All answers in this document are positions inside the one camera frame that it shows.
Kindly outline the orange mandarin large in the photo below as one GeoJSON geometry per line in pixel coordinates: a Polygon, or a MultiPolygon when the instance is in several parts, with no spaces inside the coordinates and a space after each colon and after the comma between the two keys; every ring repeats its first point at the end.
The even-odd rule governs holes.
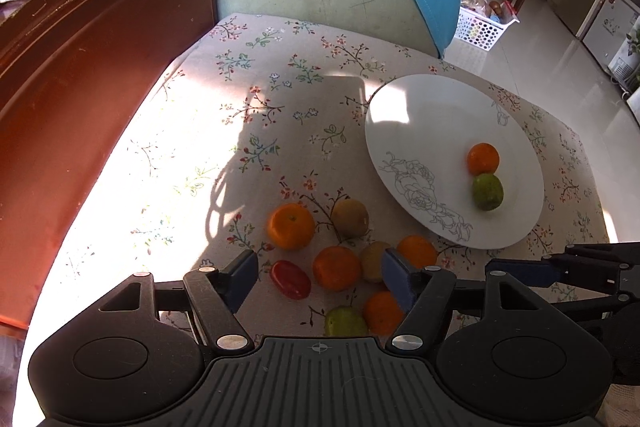
{"type": "Polygon", "coordinates": [[[433,244],[421,235],[409,235],[401,239],[396,251],[404,257],[413,268],[423,269],[437,265],[438,252],[433,244]]]}

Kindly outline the yellowish jujube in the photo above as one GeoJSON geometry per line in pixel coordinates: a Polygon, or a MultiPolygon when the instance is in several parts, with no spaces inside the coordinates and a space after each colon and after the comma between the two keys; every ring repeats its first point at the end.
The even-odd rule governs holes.
{"type": "Polygon", "coordinates": [[[360,251],[359,259],[363,280],[369,283],[382,282],[382,258],[387,248],[390,248],[389,243],[374,242],[360,251]]]}

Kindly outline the red cherry tomato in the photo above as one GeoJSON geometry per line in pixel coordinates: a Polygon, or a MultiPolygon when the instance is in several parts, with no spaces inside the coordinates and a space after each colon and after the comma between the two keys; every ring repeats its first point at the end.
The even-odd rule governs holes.
{"type": "Polygon", "coordinates": [[[288,260],[274,262],[270,277],[277,290],[292,300],[306,299],[311,292],[311,280],[295,263],[288,260]]]}

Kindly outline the brownish green jujube top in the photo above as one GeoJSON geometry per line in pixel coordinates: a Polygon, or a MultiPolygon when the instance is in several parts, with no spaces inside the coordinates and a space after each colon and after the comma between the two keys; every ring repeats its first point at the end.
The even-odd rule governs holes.
{"type": "Polygon", "coordinates": [[[357,199],[339,200],[331,212],[331,219],[336,231],[344,239],[361,237],[369,230],[368,210],[357,199]]]}

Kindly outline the green lime fruit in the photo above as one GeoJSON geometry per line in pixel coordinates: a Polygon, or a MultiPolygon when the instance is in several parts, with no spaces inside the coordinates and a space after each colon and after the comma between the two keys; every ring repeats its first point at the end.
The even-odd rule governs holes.
{"type": "Polygon", "coordinates": [[[475,206],[479,210],[492,211],[501,206],[503,202],[503,186],[493,173],[481,173],[472,184],[472,197],[475,206]]]}

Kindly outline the floral tablecloth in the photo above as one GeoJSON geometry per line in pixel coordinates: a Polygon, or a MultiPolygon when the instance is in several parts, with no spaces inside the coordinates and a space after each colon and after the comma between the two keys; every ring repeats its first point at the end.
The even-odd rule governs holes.
{"type": "Polygon", "coordinates": [[[177,58],[132,117],[66,235],[27,335],[17,426],[592,426],[611,361],[597,339],[492,259],[533,260],[606,231],[582,143],[541,108],[424,53],[275,16],[225,18],[177,58]],[[498,102],[524,130],[544,176],[525,239],[475,249],[443,239],[399,205],[369,156],[375,92],[400,77],[445,76],[498,102]],[[344,239],[335,204],[357,199],[369,230],[344,239]],[[273,210],[297,202],[311,243],[273,245],[273,210]],[[387,285],[326,291],[312,262],[359,258],[421,235],[437,265],[486,279],[485,312],[454,310],[438,351],[387,351],[388,336],[326,337],[340,306],[362,315],[387,285]],[[245,249],[258,279],[235,317],[252,351],[204,351],[156,282],[228,265],[245,249]],[[270,277],[288,260],[311,280],[292,300],[270,277]]]}

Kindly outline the white floral plate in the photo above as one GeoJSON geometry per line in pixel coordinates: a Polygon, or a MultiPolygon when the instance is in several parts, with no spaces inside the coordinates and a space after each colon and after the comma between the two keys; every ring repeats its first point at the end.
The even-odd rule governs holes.
{"type": "Polygon", "coordinates": [[[544,205],[537,154],[521,126],[484,92],[445,76],[400,77],[372,96],[364,133],[387,190],[443,239],[500,249],[535,228],[544,205]],[[504,199],[489,211],[474,204],[466,165],[469,151],[480,143],[492,145],[500,156],[504,199]]]}

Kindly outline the white perforated plastic basket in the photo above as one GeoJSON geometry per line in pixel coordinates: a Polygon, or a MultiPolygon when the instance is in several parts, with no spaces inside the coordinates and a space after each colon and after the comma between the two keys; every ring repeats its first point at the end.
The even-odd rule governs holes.
{"type": "Polygon", "coordinates": [[[502,35],[519,21],[515,14],[510,13],[506,22],[501,23],[462,6],[454,38],[488,52],[502,35]]]}

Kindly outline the red wooden cabinet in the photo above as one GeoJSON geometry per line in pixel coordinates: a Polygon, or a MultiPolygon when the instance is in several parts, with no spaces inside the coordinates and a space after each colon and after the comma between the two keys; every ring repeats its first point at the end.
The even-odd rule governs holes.
{"type": "Polygon", "coordinates": [[[23,0],[1,25],[1,326],[27,331],[63,239],[216,0],[23,0]]]}

